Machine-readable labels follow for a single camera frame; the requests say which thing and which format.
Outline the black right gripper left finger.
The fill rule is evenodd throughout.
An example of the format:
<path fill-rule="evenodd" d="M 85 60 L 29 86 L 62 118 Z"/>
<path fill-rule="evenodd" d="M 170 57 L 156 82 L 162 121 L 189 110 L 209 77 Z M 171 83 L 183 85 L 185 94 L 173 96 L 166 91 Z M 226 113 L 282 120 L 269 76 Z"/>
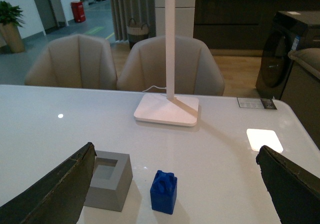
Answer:
<path fill-rule="evenodd" d="M 75 224 L 90 187 L 95 147 L 88 142 L 27 190 L 1 206 L 2 224 Z"/>

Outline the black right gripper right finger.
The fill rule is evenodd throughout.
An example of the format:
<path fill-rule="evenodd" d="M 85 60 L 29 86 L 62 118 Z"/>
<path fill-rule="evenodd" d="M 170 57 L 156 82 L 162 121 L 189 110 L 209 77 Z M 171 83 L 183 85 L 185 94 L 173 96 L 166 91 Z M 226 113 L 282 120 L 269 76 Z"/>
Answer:
<path fill-rule="evenodd" d="M 260 148 L 256 163 L 282 224 L 320 222 L 320 179 L 317 176 L 268 146 Z"/>

